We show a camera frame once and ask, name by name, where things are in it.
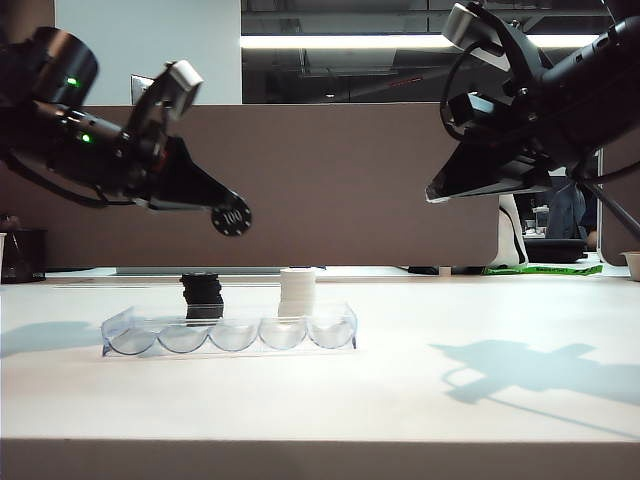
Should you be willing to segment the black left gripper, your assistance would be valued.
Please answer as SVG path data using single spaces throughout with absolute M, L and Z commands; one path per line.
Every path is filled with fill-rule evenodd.
M 191 158 L 185 141 L 168 137 L 167 107 L 134 107 L 121 132 L 127 161 L 116 205 L 153 210 L 248 211 L 245 200 Z

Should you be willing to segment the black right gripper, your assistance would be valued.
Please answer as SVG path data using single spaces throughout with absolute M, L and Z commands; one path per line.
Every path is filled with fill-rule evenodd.
M 447 132 L 459 144 L 426 198 L 538 193 L 558 167 L 590 178 L 599 114 L 598 88 L 523 88 L 510 103 L 478 92 L 448 96 Z

